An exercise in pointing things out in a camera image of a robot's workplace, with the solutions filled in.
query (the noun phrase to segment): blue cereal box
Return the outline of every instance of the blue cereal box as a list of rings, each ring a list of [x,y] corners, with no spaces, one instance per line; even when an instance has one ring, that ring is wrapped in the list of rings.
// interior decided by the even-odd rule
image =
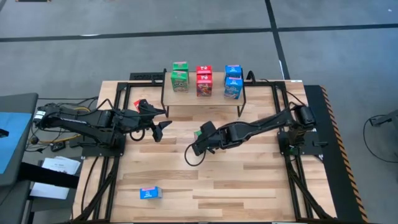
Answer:
[[[228,77],[242,78],[242,68],[240,65],[225,65],[224,82]]]
[[[148,187],[139,189],[140,199],[162,198],[162,189],[160,187]]]
[[[241,78],[227,77],[225,82],[224,97],[230,99],[239,99],[243,86]]]

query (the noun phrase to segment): cereal box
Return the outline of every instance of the cereal box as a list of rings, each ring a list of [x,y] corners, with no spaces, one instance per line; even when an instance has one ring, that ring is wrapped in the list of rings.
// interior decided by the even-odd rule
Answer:
[[[211,75],[197,75],[197,96],[211,96],[212,78]]]
[[[225,65],[224,83],[226,78],[242,78],[242,68],[240,65]]]
[[[188,73],[173,71],[172,72],[172,85],[174,92],[188,93]]]
[[[197,66],[197,75],[212,75],[211,65]]]
[[[243,80],[241,78],[227,77],[225,82],[224,97],[230,99],[239,99],[243,86]]]
[[[139,198],[140,199],[162,198],[162,189],[156,186],[139,189]]]
[[[174,62],[173,71],[183,71],[188,73],[188,83],[189,83],[189,67],[188,62]]]

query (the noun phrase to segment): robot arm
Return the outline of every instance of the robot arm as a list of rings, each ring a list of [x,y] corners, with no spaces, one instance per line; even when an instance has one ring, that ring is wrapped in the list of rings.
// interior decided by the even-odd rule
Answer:
[[[165,111],[154,108],[146,100],[139,102],[139,109],[140,113],[114,108],[111,110],[81,111],[51,103],[37,108],[38,111],[34,116],[33,123],[39,129],[63,128],[81,134],[94,139],[102,147],[112,147],[125,134],[149,128],[153,131],[155,142],[159,142],[163,136],[162,129],[169,125],[171,121],[164,121],[155,125],[152,119],[156,115],[164,114]]]
[[[215,153],[215,149],[230,149],[240,146],[252,136],[264,133],[276,128],[289,127],[288,139],[290,145],[303,143],[303,135],[312,130],[315,118],[307,106],[295,105],[292,109],[285,109],[273,116],[257,120],[255,122],[233,122],[218,129],[211,121],[200,127],[201,135],[192,144],[196,156],[209,150]]]

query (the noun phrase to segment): wooden shelf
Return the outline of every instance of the wooden shelf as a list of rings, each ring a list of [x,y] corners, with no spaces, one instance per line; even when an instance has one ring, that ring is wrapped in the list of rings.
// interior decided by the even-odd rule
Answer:
[[[243,106],[245,103],[244,87],[239,99],[224,97],[224,73],[213,72],[213,90],[211,96],[197,96],[197,74],[189,73],[188,93],[176,93],[173,91],[171,73],[165,74],[163,104],[164,106]]]

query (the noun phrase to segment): concrete floor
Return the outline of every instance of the concrete floor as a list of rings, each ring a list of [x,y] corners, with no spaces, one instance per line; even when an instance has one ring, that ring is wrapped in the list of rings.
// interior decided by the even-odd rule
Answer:
[[[272,0],[278,27],[344,26],[398,22],[394,0]],[[6,1],[1,37],[112,34],[190,29],[270,27],[262,0],[53,0]],[[369,220],[398,220],[398,166],[374,158],[362,139],[365,120],[398,109],[398,29],[280,33],[291,79],[326,87]],[[130,72],[170,69],[171,62],[231,63],[258,78],[281,79],[271,33],[216,34],[131,39],[0,43],[0,95],[37,92],[40,97],[91,97],[102,80],[127,80]],[[38,105],[48,101],[40,100]],[[40,133],[39,137],[51,136]],[[369,145],[397,160],[390,124],[368,127]],[[79,156],[78,149],[26,154]],[[70,209],[38,213],[35,223],[61,222]]]

